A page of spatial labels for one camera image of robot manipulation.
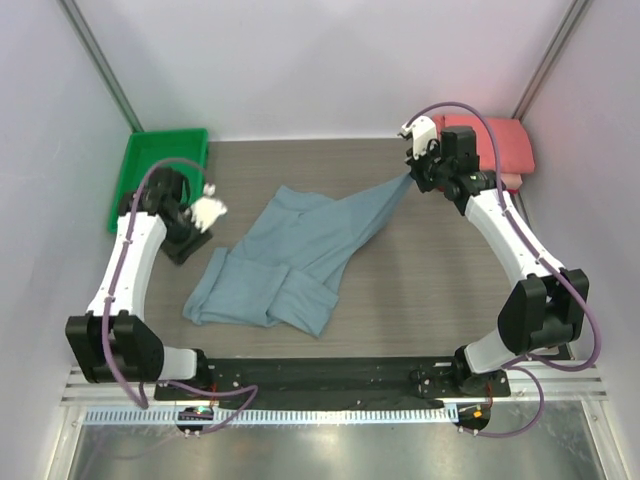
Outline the blue grey t shirt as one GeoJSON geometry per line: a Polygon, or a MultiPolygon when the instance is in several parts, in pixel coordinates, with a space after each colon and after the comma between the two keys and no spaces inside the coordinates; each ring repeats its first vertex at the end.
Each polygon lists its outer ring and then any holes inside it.
{"type": "Polygon", "coordinates": [[[388,224],[411,184],[404,174],[341,199],[280,187],[233,248],[215,249],[184,317],[321,336],[351,257],[388,224]]]}

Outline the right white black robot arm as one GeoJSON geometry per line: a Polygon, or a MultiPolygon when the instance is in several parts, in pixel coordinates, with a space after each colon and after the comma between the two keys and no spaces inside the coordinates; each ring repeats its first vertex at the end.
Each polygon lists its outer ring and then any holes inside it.
{"type": "Polygon", "coordinates": [[[480,395],[506,363],[578,339],[584,312],[580,301],[589,281],[545,250],[505,197],[501,179],[480,168],[476,133],[469,126],[437,129],[428,117],[402,126],[411,141],[406,163],[418,189],[440,190],[483,235],[512,286],[496,328],[456,350],[451,383],[460,394],[480,395]]]}

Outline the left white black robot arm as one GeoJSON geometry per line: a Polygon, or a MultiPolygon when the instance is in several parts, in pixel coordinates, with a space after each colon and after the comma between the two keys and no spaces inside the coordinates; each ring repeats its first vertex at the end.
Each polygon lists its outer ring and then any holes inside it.
{"type": "Polygon", "coordinates": [[[68,318],[65,335],[90,383],[177,381],[188,398],[212,387],[200,349],[163,344],[146,324],[145,298],[158,253],[181,265],[212,237],[211,226],[225,214],[214,185],[196,189],[171,166],[146,174],[118,203],[116,239],[101,285],[82,315],[68,318]],[[189,199],[197,192],[195,201],[189,199]]]}

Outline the light pink folded shirt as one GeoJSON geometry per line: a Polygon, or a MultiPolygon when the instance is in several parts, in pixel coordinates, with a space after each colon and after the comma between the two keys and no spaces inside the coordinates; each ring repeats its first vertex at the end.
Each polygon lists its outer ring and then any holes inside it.
{"type": "Polygon", "coordinates": [[[520,174],[502,173],[501,181],[509,192],[518,192],[523,184],[520,174]]]}

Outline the top coral folded shirt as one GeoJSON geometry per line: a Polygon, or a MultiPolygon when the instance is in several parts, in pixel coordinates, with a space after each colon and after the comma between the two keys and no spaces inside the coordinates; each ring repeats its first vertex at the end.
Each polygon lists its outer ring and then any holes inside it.
{"type": "MultiPolygon", "coordinates": [[[[481,170],[495,169],[495,153],[490,136],[484,124],[475,116],[443,114],[431,117],[438,131],[446,127],[470,126],[476,134],[477,153],[481,170]]],[[[535,170],[535,161],[529,137],[518,120],[508,118],[487,118],[500,153],[503,174],[524,175],[535,170]]]]}

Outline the green plastic tray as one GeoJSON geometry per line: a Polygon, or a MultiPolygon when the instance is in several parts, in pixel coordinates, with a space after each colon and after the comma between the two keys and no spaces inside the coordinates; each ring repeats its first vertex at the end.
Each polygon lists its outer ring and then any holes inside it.
{"type": "Polygon", "coordinates": [[[107,230],[117,230],[118,206],[122,196],[137,189],[145,173],[166,158],[186,158],[205,168],[209,133],[204,128],[137,132],[130,135],[116,184],[107,230]]]}

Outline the right aluminium corner post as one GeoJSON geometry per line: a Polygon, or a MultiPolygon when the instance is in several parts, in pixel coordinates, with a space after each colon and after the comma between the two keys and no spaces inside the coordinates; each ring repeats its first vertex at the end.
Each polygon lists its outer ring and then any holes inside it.
{"type": "Polygon", "coordinates": [[[512,113],[513,119],[522,121],[526,117],[592,4],[592,0],[572,0],[569,3],[541,60],[538,62],[533,75],[515,106],[512,113]]]}

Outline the aluminium corner post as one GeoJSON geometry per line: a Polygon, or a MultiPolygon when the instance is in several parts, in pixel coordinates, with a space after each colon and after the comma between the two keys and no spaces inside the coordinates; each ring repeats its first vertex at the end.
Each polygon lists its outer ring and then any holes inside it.
{"type": "Polygon", "coordinates": [[[513,119],[522,121],[526,117],[592,4],[592,0],[572,0],[569,3],[541,60],[538,62],[533,75],[515,106],[512,113],[513,119]]]}
{"type": "Polygon", "coordinates": [[[103,49],[75,0],[58,0],[72,30],[132,132],[144,130],[103,49]]]}

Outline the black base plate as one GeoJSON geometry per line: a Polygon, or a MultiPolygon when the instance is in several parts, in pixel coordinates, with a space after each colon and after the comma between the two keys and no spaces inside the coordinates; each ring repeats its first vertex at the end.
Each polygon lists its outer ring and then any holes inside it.
{"type": "Polygon", "coordinates": [[[511,395],[504,371],[471,374],[452,357],[210,359],[186,385],[209,393],[255,385],[246,410],[398,411],[438,409],[478,398],[481,421],[495,399],[511,395]]]}

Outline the aluminium rail frame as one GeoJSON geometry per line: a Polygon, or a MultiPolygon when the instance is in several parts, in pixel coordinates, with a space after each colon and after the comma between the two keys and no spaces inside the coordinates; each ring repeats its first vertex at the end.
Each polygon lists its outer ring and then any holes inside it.
{"type": "Polygon", "coordinates": [[[537,362],[488,374],[463,374],[446,357],[218,359],[192,380],[207,391],[255,385],[253,408],[355,410],[431,408],[438,401],[533,400],[541,386],[552,400],[603,398],[596,368],[563,372],[537,362]]]}

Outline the left aluminium corner post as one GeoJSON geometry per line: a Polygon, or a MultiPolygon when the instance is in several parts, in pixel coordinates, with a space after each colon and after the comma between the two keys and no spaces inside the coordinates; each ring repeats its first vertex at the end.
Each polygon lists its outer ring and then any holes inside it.
{"type": "Polygon", "coordinates": [[[132,132],[144,130],[103,49],[75,0],[58,0],[72,30],[132,132]]]}

